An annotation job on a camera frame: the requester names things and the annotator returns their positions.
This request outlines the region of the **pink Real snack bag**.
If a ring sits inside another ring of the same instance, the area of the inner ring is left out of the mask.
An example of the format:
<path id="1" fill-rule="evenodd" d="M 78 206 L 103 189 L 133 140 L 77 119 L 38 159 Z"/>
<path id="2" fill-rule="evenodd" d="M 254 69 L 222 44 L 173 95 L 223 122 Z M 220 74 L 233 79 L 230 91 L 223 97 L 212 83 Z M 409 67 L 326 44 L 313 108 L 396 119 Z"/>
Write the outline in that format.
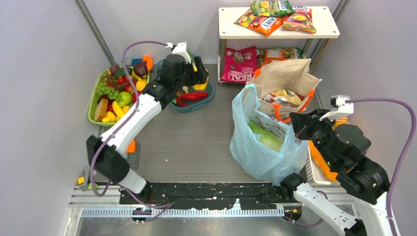
<path id="1" fill-rule="evenodd" d="M 256 47 L 239 50 L 226 48 L 224 73 L 221 82 L 246 84 L 252 79 L 252 74 L 258 69 Z"/>

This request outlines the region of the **orange Fox's snack bag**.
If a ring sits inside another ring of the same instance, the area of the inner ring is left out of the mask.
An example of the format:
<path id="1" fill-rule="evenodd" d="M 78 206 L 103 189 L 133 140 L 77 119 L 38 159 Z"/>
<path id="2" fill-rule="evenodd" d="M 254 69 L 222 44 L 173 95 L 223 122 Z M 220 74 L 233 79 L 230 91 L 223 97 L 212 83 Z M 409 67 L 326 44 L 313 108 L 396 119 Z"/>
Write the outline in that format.
<path id="1" fill-rule="evenodd" d="M 281 17 L 256 16 L 249 8 L 234 23 L 269 37 L 282 26 L 283 19 Z"/>

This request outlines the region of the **beige canvas tote bag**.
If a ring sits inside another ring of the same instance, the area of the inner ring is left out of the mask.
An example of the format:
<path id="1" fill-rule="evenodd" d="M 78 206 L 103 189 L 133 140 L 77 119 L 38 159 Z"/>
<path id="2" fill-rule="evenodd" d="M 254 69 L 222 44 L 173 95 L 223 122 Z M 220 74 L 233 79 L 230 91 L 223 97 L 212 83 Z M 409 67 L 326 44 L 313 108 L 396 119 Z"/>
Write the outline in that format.
<path id="1" fill-rule="evenodd" d="M 310 59 L 290 59 L 272 62 L 257 69 L 246 84 L 255 86 L 260 111 L 285 123 L 290 122 L 289 113 L 304 111 L 313 98 L 317 85 L 322 81 L 309 73 L 310 62 Z M 291 108 L 262 100 L 268 94 L 282 89 L 304 97 L 301 104 Z"/>

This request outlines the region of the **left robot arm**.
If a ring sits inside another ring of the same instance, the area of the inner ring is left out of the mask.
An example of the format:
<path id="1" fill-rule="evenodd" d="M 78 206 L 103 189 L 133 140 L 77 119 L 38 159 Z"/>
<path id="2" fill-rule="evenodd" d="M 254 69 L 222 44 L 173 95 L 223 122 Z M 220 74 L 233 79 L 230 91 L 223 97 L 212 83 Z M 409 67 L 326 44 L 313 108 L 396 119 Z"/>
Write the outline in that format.
<path id="1" fill-rule="evenodd" d="M 122 153 L 146 124 L 175 100 L 183 86 L 203 84 L 208 75 L 200 56 L 193 56 L 187 63 L 181 55 L 168 55 L 157 77 L 145 86 L 127 114 L 100 137 L 91 135 L 87 139 L 90 170 L 135 194 L 141 193 L 147 181 L 130 168 Z"/>

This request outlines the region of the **napa cabbage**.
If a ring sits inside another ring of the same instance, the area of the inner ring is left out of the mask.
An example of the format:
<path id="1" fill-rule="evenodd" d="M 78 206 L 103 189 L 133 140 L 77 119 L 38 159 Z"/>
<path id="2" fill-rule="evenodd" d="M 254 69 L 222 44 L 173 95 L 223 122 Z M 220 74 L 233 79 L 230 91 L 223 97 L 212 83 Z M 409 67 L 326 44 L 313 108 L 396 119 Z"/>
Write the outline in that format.
<path id="1" fill-rule="evenodd" d="M 254 134 L 255 138 L 260 143 L 262 143 L 263 145 L 265 145 L 271 150 L 280 152 L 284 143 L 282 138 L 279 138 L 272 132 L 267 131 L 266 129 L 262 128 L 261 126 L 257 125 L 254 122 L 249 122 L 248 126 L 251 129 L 252 133 Z"/>

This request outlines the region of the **green grapes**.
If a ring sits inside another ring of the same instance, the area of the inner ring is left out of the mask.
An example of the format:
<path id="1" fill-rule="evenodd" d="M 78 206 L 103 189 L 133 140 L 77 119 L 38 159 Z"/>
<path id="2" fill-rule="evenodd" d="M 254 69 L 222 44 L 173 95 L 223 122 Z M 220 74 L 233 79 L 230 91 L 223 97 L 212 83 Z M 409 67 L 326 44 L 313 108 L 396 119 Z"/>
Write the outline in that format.
<path id="1" fill-rule="evenodd" d="M 119 101 L 119 91 L 113 87 L 113 84 L 108 82 L 100 82 L 95 89 L 99 96 L 106 95 L 111 100 Z"/>

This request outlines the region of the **light blue plastic bag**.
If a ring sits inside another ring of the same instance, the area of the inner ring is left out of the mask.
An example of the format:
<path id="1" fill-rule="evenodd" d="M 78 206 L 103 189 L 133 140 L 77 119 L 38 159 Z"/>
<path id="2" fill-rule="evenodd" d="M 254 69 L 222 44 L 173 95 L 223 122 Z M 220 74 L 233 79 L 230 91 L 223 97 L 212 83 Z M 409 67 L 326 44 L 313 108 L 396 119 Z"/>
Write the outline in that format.
<path id="1" fill-rule="evenodd" d="M 245 86 L 233 99 L 232 115 L 234 132 L 230 152 L 248 175 L 279 186 L 285 177 L 299 173 L 304 167 L 308 157 L 308 142 L 295 137 L 292 125 L 260 111 L 254 85 Z M 284 143 L 280 152 L 260 143 L 249 128 L 249 122 L 282 138 Z"/>

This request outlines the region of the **yellow bell pepper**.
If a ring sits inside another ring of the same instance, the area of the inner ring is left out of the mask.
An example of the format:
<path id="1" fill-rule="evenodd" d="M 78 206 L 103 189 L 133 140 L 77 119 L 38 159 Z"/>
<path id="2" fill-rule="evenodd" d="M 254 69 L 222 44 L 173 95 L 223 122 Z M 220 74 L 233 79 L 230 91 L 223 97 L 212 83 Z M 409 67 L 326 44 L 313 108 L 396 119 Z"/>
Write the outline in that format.
<path id="1" fill-rule="evenodd" d="M 209 73 L 207 69 L 199 70 L 197 66 L 193 65 L 192 73 L 192 87 L 194 90 L 203 91 L 208 86 Z"/>

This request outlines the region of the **white plastic basket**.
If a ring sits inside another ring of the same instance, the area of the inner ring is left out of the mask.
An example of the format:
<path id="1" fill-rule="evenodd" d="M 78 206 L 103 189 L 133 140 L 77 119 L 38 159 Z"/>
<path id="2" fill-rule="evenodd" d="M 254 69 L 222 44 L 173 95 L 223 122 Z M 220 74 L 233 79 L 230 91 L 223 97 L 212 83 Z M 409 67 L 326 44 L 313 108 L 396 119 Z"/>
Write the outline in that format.
<path id="1" fill-rule="evenodd" d="M 309 156 L 307 158 L 306 164 L 306 175 L 307 180 L 309 183 L 314 185 L 329 185 L 329 186 L 338 186 L 340 183 L 337 182 L 330 182 L 319 170 L 318 166 L 314 163 L 311 158 L 310 148 L 309 148 Z"/>

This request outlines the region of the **stack of round crackers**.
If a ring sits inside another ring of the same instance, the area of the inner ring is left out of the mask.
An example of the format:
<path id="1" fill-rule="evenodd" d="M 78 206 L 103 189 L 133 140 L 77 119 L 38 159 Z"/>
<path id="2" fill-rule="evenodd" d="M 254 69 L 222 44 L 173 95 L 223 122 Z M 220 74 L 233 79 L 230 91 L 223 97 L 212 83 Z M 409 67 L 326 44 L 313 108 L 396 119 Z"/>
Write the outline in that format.
<path id="1" fill-rule="evenodd" d="M 335 129 L 336 127 L 338 127 L 338 126 L 340 126 L 342 124 L 349 124 L 347 117 L 343 117 L 343 118 L 340 118 L 340 119 L 336 120 L 333 128 Z"/>

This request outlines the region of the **orange green snack bag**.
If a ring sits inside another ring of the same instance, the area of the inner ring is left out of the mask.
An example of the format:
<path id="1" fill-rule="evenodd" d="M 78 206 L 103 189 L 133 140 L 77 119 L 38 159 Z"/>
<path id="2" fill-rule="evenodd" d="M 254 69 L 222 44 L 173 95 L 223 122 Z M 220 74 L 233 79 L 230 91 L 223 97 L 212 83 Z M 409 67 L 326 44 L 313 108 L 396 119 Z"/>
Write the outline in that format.
<path id="1" fill-rule="evenodd" d="M 303 59 L 302 51 L 299 48 L 271 48 L 264 52 L 263 65 L 290 59 Z"/>

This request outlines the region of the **avocado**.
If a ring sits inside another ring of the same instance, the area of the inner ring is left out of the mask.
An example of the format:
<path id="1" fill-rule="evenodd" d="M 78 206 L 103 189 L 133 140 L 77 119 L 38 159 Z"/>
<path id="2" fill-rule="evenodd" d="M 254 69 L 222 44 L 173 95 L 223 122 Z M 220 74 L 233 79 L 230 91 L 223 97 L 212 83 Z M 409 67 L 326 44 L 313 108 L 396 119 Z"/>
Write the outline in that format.
<path id="1" fill-rule="evenodd" d="M 115 74 L 114 74 L 114 78 L 118 79 L 119 77 L 123 77 L 125 78 L 127 75 L 131 75 L 133 72 L 133 69 L 131 67 L 127 67 L 126 68 L 127 73 L 125 72 L 124 68 L 119 68 Z"/>

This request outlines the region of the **red white chips bag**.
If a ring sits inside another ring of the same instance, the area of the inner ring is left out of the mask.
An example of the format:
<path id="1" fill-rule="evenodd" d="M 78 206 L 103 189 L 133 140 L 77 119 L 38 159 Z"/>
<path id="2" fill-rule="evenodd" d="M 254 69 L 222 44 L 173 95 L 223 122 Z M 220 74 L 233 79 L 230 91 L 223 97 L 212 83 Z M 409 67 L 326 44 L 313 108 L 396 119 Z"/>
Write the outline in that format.
<path id="1" fill-rule="evenodd" d="M 261 98 L 269 104 L 277 104 L 284 107 L 296 108 L 301 105 L 304 97 L 293 91 L 282 89 L 271 92 Z"/>

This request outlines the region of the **red chili pepper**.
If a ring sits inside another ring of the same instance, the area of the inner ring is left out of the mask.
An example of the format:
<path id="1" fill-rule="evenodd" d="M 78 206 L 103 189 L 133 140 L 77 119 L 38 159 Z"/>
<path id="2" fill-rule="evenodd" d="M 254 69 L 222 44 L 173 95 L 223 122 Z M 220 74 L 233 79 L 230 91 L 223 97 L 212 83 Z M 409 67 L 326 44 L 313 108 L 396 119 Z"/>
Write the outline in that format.
<path id="1" fill-rule="evenodd" d="M 188 107 L 189 105 L 182 102 L 178 97 L 176 98 L 176 104 L 180 107 Z"/>

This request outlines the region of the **green fruit tray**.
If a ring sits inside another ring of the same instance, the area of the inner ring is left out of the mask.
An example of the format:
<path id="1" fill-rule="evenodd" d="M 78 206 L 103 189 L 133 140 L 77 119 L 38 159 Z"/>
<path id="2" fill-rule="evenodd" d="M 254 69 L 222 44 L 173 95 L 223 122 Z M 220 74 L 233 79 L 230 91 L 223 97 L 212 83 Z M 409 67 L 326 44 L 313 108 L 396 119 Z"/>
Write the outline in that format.
<path id="1" fill-rule="evenodd" d="M 133 89 L 141 93 L 149 83 L 149 75 L 139 77 L 133 67 L 127 68 L 132 76 L 133 84 L 128 82 L 122 68 L 112 65 L 99 75 L 90 100 L 88 119 L 100 126 L 111 127 L 127 113 L 136 102 Z"/>

